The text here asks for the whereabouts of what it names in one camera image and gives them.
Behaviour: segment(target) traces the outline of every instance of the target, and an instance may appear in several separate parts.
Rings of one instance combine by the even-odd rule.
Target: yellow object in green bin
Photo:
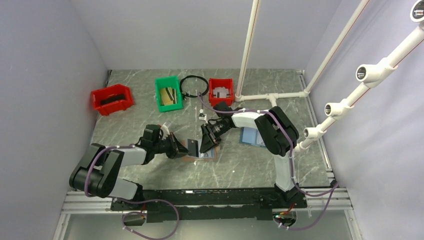
[[[164,87],[159,89],[160,104],[163,106],[177,103],[177,92],[172,87]]]

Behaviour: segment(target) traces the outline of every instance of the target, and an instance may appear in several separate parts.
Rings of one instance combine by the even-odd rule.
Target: green plastic container
[[[156,103],[159,112],[168,112],[178,109],[183,109],[183,97],[180,91],[180,82],[177,76],[167,76],[156,78],[154,80],[154,87],[156,88]],[[161,95],[159,89],[171,87],[176,90],[176,103],[172,105],[161,105]]]

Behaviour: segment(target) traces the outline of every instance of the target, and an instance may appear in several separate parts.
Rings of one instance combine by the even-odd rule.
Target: black and white robotic arm
[[[106,151],[95,163],[88,180],[88,193],[101,198],[118,197],[132,201],[142,201],[143,187],[137,183],[118,178],[119,169],[131,165],[146,165],[156,154],[165,153],[170,159],[180,158],[188,154],[172,132],[164,139],[164,132],[158,125],[149,124],[143,136],[129,148],[118,148]],[[69,185],[84,191],[86,178],[95,157],[106,147],[93,143],[72,172]]]
[[[220,102],[213,108],[223,112],[233,111],[233,109],[227,106],[225,102]],[[275,106],[268,111],[276,117],[295,147],[297,140],[299,139],[299,132],[296,130],[293,123],[278,106]],[[297,192],[292,181],[289,156],[286,154],[290,150],[290,143],[287,141],[281,130],[277,128],[277,124],[269,115],[257,112],[241,112],[236,114],[217,113],[217,115],[219,119],[217,119],[215,123],[209,122],[201,126],[201,153],[204,153],[218,145],[221,142],[220,136],[231,128],[247,127],[257,129],[266,148],[273,154],[276,171],[276,186],[283,192]]]

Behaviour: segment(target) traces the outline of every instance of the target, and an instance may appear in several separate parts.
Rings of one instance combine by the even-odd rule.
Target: marble tabletop
[[[198,119],[201,103],[196,98],[184,101],[183,109],[159,112],[155,100],[155,79],[188,75],[209,78],[232,78],[234,90],[237,86],[239,69],[148,69],[113,70],[108,85],[122,84],[131,89],[134,105],[125,111],[109,116],[99,115],[92,143],[103,145],[128,145],[138,141],[147,124],[172,122],[171,132],[177,139],[202,138]],[[203,91],[206,84],[201,80],[188,79],[183,89],[194,94]],[[265,93],[290,93],[301,91],[299,77],[294,69],[248,69],[246,72],[243,95]],[[312,126],[307,102],[304,98],[278,99],[277,105],[294,123],[297,130]],[[249,100],[233,102],[233,108],[266,110],[271,107],[268,100]],[[209,118],[216,115],[205,109]],[[276,172],[272,154],[266,149],[240,143],[240,128],[232,128],[221,136],[220,151],[216,161],[182,161],[168,159],[158,154],[147,165],[122,167],[119,177],[139,183],[144,189],[206,189],[206,188],[251,188],[272,187]],[[295,157],[295,172],[299,185],[303,187],[324,187],[329,185],[318,143]]]

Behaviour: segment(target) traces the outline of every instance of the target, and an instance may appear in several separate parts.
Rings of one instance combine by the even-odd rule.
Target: white wall
[[[359,82],[360,64],[376,64],[416,26],[416,0],[370,1],[346,42],[312,89],[318,121]],[[359,0],[343,0],[306,68],[310,80]],[[364,239],[424,238],[424,44],[370,90],[324,136],[337,179],[347,187]]]
[[[240,68],[253,2],[71,1],[109,69]],[[248,67],[304,69],[339,3],[262,1]]]
[[[53,238],[106,68],[67,0],[0,3],[0,239]]]

